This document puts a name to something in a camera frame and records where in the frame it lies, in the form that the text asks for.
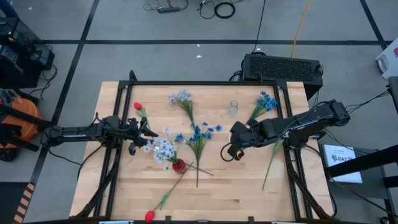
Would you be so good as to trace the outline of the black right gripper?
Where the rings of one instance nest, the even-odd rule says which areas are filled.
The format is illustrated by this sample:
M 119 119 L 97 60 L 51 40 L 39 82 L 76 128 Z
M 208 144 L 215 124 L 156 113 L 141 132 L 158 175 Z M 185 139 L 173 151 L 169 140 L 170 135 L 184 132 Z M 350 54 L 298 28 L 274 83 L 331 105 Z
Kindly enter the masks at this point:
M 266 145 L 267 137 L 265 134 L 264 125 L 268 122 L 267 119 L 262 121 L 256 121 L 255 119 L 250 119 L 247 121 L 247 125 L 249 129 L 240 121 L 237 121 L 233 124 L 231 129 L 229 130 L 231 137 L 231 141 L 238 141 L 240 139 L 241 134 L 246 134 L 249 132 L 246 142 L 255 144 L 255 145 Z M 242 157 L 245 155 L 243 148 L 238 143 L 232 143 L 232 145 L 228 149 L 228 154 L 232 157 L 233 160 L 240 161 Z

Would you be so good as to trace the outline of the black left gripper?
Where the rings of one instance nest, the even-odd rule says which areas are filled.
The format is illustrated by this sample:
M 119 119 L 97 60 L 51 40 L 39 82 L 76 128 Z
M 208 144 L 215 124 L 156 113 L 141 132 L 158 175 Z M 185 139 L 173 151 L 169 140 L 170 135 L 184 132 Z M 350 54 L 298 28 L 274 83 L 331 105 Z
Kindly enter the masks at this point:
M 146 146 L 149 142 L 148 139 L 142 138 L 141 134 L 149 137 L 158 137 L 159 135 L 151 131 L 148 127 L 148 122 L 146 117 L 142 117 L 141 121 L 136 118 L 129 118 L 127 123 L 123 126 L 120 131 L 120 137 L 124 140 L 131 140 L 128 147 L 129 154 L 134 156 L 137 148 Z

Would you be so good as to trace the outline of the red tulip short stem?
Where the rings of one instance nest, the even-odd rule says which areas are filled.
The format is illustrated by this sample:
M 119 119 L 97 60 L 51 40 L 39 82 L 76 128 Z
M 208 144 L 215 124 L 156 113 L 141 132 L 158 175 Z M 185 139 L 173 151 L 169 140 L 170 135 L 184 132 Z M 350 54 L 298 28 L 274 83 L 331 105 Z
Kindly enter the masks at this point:
M 134 109 L 136 110 L 136 114 L 137 114 L 140 118 L 147 118 L 146 109 L 145 109 L 145 107 L 144 107 L 142 104 L 140 104 L 140 103 L 138 103 L 138 102 L 135 102 L 135 103 L 134 103 Z

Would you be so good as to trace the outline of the dark blue spread flower bouquet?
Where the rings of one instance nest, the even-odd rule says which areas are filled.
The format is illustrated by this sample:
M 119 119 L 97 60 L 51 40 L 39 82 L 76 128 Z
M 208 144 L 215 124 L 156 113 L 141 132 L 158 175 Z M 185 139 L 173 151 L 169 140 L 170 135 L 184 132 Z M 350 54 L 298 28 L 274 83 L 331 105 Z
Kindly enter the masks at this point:
M 220 132 L 222 130 L 221 125 L 216 125 L 214 127 L 210 127 L 208 123 L 202 123 L 202 126 L 198 125 L 194 126 L 193 136 L 190 138 L 185 138 L 183 134 L 178 134 L 174 141 L 178 143 L 182 143 L 187 145 L 193 152 L 196 161 L 196 171 L 197 171 L 197 181 L 196 186 L 198 187 L 199 180 L 199 171 L 200 171 L 200 159 L 203 154 L 204 148 L 208 140 L 213 138 L 214 132 Z

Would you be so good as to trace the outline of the peach tulip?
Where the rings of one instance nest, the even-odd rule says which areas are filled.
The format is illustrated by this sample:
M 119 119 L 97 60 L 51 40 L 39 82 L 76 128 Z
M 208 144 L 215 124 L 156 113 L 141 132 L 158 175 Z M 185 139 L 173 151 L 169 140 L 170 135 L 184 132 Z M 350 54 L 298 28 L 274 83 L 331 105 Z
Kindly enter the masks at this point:
M 265 175 L 264 181 L 262 183 L 262 190 L 264 190 L 264 188 L 265 188 L 266 181 L 267 181 L 267 178 L 268 178 L 268 175 L 269 175 L 269 171 L 270 171 L 270 168 L 271 168 L 271 165 L 272 165 L 272 161 L 274 160 L 275 156 L 279 152 L 279 149 L 283 145 L 283 142 L 284 142 L 283 139 L 278 140 L 278 142 L 275 144 L 275 146 L 274 146 L 274 148 L 272 150 L 272 154 L 271 154 L 271 158 L 270 158 L 270 161 L 269 161 L 269 165 L 268 165 L 267 170 L 266 170 L 266 175 Z

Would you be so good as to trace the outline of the bright blue dense flower bouquet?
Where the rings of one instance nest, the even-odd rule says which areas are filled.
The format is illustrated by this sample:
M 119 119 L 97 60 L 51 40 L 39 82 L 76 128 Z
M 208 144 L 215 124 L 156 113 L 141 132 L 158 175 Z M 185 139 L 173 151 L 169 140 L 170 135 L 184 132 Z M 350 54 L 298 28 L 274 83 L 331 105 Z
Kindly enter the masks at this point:
M 256 106 L 254 107 L 248 121 L 256 119 L 268 111 L 276 109 L 278 102 L 272 98 L 265 91 L 260 92 L 260 96 L 256 99 Z

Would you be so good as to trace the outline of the pale blue flower bouquet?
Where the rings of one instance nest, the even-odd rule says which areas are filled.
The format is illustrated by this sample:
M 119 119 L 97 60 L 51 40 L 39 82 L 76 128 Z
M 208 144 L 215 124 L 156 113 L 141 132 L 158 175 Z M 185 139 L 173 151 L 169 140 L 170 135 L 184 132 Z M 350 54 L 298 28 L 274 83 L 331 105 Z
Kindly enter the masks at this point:
M 177 105 L 179 108 L 186 112 L 191 122 L 191 127 L 195 127 L 193 117 L 193 98 L 188 90 L 179 90 L 176 94 L 169 95 L 169 103 L 171 105 Z

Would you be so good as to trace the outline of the small clear glass vase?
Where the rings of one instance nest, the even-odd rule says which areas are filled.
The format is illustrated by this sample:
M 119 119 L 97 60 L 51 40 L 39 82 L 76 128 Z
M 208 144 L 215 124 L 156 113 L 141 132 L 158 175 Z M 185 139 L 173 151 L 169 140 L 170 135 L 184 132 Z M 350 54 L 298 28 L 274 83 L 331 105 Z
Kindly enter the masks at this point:
M 232 100 L 227 110 L 227 114 L 230 118 L 236 117 L 238 115 L 238 110 L 238 102 L 236 100 Z

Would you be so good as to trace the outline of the white flower bouquet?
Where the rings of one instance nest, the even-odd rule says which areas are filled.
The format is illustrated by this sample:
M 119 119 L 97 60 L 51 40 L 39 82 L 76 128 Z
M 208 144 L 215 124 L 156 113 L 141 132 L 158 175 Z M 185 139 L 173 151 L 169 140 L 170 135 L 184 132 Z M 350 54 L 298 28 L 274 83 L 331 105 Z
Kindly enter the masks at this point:
M 154 160 L 158 164 L 165 162 L 171 163 L 171 166 L 178 158 L 178 151 L 184 147 L 184 144 L 175 142 L 174 139 L 178 134 L 171 133 L 169 129 L 164 130 L 163 138 L 154 138 L 144 146 L 145 153 L 153 153 Z

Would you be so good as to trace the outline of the red tulip long stem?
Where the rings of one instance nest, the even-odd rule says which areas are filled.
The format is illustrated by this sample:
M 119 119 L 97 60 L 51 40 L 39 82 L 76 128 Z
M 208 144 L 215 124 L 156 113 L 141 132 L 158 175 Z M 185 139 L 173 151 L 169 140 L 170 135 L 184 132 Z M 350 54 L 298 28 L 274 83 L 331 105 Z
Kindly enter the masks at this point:
M 150 223 L 154 218 L 155 218 L 155 211 L 156 210 L 162 210 L 167 199 L 170 197 L 170 194 L 172 193 L 172 191 L 174 190 L 174 188 L 176 188 L 176 186 L 179 184 L 179 182 L 181 181 L 182 177 L 185 175 L 186 171 L 183 174 L 179 174 L 180 177 L 178 178 L 178 180 L 174 183 L 174 185 L 164 194 L 164 196 L 162 197 L 161 201 L 156 205 L 156 207 L 152 210 L 149 210 L 146 215 L 145 215 L 145 221 L 147 223 Z

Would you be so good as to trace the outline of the black computer case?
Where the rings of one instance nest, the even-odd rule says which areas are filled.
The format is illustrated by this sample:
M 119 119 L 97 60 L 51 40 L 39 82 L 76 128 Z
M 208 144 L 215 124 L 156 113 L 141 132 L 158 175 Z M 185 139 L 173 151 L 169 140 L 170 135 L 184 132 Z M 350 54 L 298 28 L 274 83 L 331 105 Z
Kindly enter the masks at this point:
M 318 60 L 246 54 L 241 62 L 242 81 L 301 82 L 309 100 L 323 86 L 323 65 Z

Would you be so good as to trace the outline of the white printed paper sheet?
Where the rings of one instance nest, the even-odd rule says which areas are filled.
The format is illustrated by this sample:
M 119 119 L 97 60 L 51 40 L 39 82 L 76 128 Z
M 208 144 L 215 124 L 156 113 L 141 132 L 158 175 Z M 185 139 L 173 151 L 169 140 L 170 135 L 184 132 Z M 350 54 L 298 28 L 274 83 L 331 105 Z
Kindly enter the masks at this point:
M 333 177 L 336 182 L 362 184 L 363 178 L 360 171 L 353 170 L 346 164 L 352 159 L 357 158 L 353 147 L 336 146 L 324 144 L 323 155 L 326 165 L 326 172 Z

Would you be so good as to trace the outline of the orange vacuum cleaner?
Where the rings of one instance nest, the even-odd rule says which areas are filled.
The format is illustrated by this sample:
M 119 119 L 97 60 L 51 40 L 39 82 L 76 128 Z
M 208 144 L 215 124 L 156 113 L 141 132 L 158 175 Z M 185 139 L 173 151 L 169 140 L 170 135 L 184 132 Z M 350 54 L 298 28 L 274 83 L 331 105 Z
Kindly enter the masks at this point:
M 38 146 L 30 140 L 39 133 L 39 127 L 22 118 L 17 118 L 4 111 L 5 106 L 22 113 L 41 119 L 36 105 L 21 96 L 16 96 L 11 90 L 0 88 L 0 161 L 13 161 L 20 148 L 37 151 Z

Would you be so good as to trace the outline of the black beam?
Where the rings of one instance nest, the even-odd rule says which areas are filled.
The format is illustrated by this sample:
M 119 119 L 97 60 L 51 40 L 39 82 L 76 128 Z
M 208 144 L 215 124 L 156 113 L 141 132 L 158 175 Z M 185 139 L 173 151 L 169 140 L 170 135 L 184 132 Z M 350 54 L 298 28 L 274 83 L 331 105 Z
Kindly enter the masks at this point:
M 327 167 L 325 171 L 330 174 L 331 177 L 338 177 L 394 162 L 398 163 L 398 152 L 387 152 L 386 150 L 383 150 Z

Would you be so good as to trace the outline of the dark side table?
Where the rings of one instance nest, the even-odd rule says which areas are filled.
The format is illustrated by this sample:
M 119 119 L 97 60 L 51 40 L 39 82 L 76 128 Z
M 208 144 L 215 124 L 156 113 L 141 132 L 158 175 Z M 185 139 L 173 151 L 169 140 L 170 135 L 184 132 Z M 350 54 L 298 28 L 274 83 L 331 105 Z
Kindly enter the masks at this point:
M 323 165 L 326 168 L 324 155 L 323 155 L 323 147 L 322 147 L 323 145 L 324 144 L 320 145 L 320 149 L 323 156 Z M 398 152 L 398 145 L 391 146 L 386 149 L 375 149 L 375 150 L 354 148 L 355 153 L 358 155 L 357 158 L 383 150 L 386 150 L 387 152 L 393 152 L 393 151 Z M 394 211 L 395 205 L 392 202 L 392 197 L 390 192 L 390 189 L 398 188 L 398 174 L 388 177 L 385 173 L 384 166 L 385 165 L 360 171 L 363 178 L 362 184 L 336 182 L 333 180 L 330 174 L 326 173 L 326 171 L 325 174 L 330 189 L 346 190 L 365 201 L 367 201 L 369 198 L 378 198 L 383 200 L 386 207 L 387 217 L 382 218 L 381 223 L 398 224 L 398 213 Z

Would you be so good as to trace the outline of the black mat with hazard stripes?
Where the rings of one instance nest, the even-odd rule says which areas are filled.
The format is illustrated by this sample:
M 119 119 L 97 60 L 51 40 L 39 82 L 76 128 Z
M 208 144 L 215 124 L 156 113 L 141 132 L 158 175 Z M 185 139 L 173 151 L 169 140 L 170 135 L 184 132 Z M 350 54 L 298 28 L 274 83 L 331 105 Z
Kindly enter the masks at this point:
M 0 182 L 0 224 L 22 224 L 34 193 L 30 182 Z

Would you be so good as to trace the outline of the black equipment rack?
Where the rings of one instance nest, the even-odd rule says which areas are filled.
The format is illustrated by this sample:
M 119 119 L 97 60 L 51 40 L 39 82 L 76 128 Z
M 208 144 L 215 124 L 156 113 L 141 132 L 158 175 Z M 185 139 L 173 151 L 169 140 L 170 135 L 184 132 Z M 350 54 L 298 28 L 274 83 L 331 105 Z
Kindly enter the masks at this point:
M 55 54 L 19 18 L 8 0 L 0 0 L 0 88 L 33 88 L 50 70 Z

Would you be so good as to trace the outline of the white box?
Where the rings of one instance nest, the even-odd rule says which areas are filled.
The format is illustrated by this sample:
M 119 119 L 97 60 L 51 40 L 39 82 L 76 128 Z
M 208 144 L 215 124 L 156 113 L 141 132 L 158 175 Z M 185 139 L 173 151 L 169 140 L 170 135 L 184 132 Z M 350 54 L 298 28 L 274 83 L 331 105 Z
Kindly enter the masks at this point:
M 376 57 L 376 63 L 384 79 L 398 77 L 398 38 Z

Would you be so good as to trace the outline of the black metal table frame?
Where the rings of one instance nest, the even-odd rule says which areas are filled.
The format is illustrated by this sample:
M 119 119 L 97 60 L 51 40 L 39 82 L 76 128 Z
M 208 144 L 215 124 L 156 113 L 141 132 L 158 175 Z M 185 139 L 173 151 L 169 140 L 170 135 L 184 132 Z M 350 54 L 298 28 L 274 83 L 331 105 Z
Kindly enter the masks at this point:
M 221 125 L 222 130 L 207 142 L 200 160 L 200 169 L 210 176 L 190 169 L 174 188 L 156 220 L 170 217 L 173 221 L 293 221 L 295 212 L 307 213 L 301 193 L 292 201 L 291 185 L 280 151 L 272 161 L 264 190 L 262 183 L 271 158 L 272 146 L 246 149 L 240 161 L 225 162 L 232 125 L 245 122 L 254 101 L 261 91 L 273 94 L 273 88 L 263 83 L 250 82 L 135 82 L 131 101 L 140 102 L 147 110 L 152 130 L 165 136 L 164 130 L 174 134 L 192 134 L 190 120 L 183 110 L 170 105 L 169 95 L 188 90 L 194 98 L 194 117 L 198 124 Z M 238 115 L 227 114 L 230 102 L 238 102 Z M 152 154 L 138 150 L 129 154 L 129 142 L 121 151 L 121 162 L 113 193 L 105 192 L 103 204 L 112 202 L 111 217 L 120 220 L 143 220 L 146 213 L 161 201 L 180 175 L 164 170 Z

